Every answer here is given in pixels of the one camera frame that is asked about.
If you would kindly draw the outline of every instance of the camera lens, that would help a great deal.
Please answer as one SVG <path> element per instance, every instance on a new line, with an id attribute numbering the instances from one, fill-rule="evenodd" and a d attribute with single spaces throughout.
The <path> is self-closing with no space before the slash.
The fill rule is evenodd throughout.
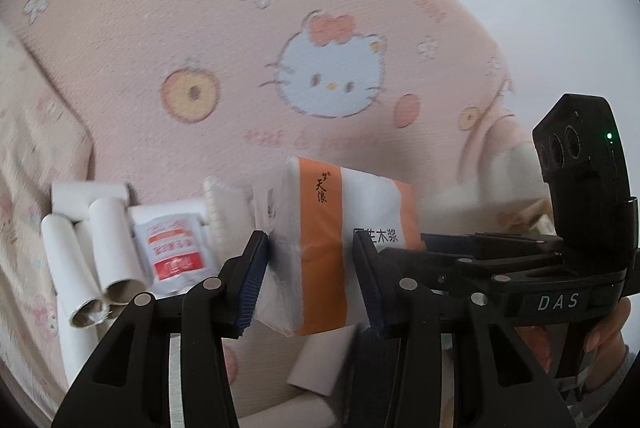
<path id="1" fill-rule="evenodd" d="M 565 128 L 564 138 L 566 139 L 566 148 L 569 150 L 569 155 L 577 159 L 580 156 L 580 138 L 573 126 Z"/>
<path id="2" fill-rule="evenodd" d="M 538 158 L 540 158 L 540 166 L 543 170 L 547 170 L 549 167 L 549 156 L 546 154 L 544 147 L 538 148 Z"/>
<path id="3" fill-rule="evenodd" d="M 562 153 L 562 143 L 556 134 L 551 135 L 549 147 L 551 149 L 551 161 L 557 168 L 561 168 L 562 164 L 564 164 L 564 154 Z"/>

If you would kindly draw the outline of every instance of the red and white packet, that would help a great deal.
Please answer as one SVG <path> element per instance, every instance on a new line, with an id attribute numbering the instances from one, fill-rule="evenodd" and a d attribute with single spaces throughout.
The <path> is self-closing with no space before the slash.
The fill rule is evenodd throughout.
<path id="1" fill-rule="evenodd" d="M 202 238 L 197 215 L 169 215 L 134 226 L 136 242 L 152 280 L 151 292 L 171 295 L 218 274 Z"/>

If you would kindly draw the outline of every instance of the cat face print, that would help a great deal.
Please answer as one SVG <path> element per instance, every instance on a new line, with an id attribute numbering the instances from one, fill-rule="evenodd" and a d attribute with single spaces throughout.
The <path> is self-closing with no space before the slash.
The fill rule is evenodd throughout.
<path id="1" fill-rule="evenodd" d="M 0 195 L 0 241 L 14 244 L 17 241 L 12 215 L 14 205 L 9 195 Z"/>
<path id="2" fill-rule="evenodd" d="M 276 64 L 274 84 L 294 110 L 315 117 L 349 117 L 368 108 L 382 92 L 385 40 L 355 33 L 355 20 L 320 11 L 287 42 Z"/>
<path id="3" fill-rule="evenodd" d="M 58 314 L 55 304 L 47 302 L 44 296 L 36 296 L 31 314 L 40 335 L 46 342 L 52 342 L 58 335 Z"/>

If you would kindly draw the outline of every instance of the finger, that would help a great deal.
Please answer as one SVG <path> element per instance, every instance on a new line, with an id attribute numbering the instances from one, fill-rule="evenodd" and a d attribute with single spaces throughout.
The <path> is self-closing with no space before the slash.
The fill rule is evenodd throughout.
<path id="1" fill-rule="evenodd" d="M 225 356 L 226 378 L 233 384 L 238 377 L 238 357 L 230 347 L 222 347 Z"/>
<path id="2" fill-rule="evenodd" d="M 623 298 L 609 316 L 598 323 L 585 337 L 584 351 L 590 352 L 622 330 L 631 314 L 631 300 Z"/>
<path id="3" fill-rule="evenodd" d="M 540 363 L 540 366 L 549 371 L 551 368 L 551 335 L 543 327 L 518 327 L 516 332 L 522 338 L 523 342 L 529 350 L 533 353 L 534 357 Z"/>
<path id="4" fill-rule="evenodd" d="M 604 382 L 609 381 L 620 368 L 625 357 L 625 342 L 622 339 L 622 334 L 618 332 L 598 347 L 598 353 L 591 366 L 589 377 L 584 383 L 587 391 L 595 390 Z"/>

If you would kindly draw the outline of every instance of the white paper tube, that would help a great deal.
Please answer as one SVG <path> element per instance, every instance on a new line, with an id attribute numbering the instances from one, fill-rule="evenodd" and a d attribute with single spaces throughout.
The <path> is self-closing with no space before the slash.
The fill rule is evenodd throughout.
<path id="1" fill-rule="evenodd" d="M 58 300 L 58 318 L 67 318 L 62 303 Z M 58 338 L 62 349 L 62 364 L 65 367 L 68 385 L 75 381 L 89 356 L 98 346 L 98 331 L 95 326 L 76 329 L 66 321 L 58 321 Z"/>
<path id="2" fill-rule="evenodd" d="M 337 421 L 329 405 L 303 394 L 273 408 L 238 419 L 240 428 L 328 428 Z"/>
<path id="3" fill-rule="evenodd" d="M 155 218 L 169 215 L 193 213 L 200 217 L 201 223 L 209 223 L 207 204 L 204 199 L 187 199 L 184 201 L 163 202 L 161 204 L 132 205 L 128 210 L 129 220 L 133 225 L 141 225 Z"/>
<path id="4" fill-rule="evenodd" d="M 98 273 L 95 271 L 94 244 L 91 239 L 91 223 L 88 220 L 78 222 L 75 224 L 74 230 L 76 231 L 76 238 L 78 239 L 78 245 L 80 246 L 80 251 L 82 251 L 82 255 L 84 256 L 86 266 L 89 268 L 91 275 L 97 282 Z"/>
<path id="5" fill-rule="evenodd" d="M 146 290 L 146 278 L 131 238 L 124 203 L 98 199 L 89 207 L 95 268 L 110 303 L 124 305 Z"/>
<path id="6" fill-rule="evenodd" d="M 65 311 L 71 311 L 58 321 L 76 328 L 103 321 L 107 305 L 86 265 L 71 222 L 59 215 L 46 216 L 42 219 L 42 241 L 58 300 Z"/>
<path id="7" fill-rule="evenodd" d="M 331 395 L 356 329 L 356 325 L 350 325 L 309 336 L 287 378 L 287 383 L 319 395 Z"/>
<path id="8" fill-rule="evenodd" d="M 64 215 L 73 222 L 88 220 L 89 206 L 107 197 L 129 205 L 129 188 L 124 184 L 97 181 L 51 183 L 52 213 Z"/>

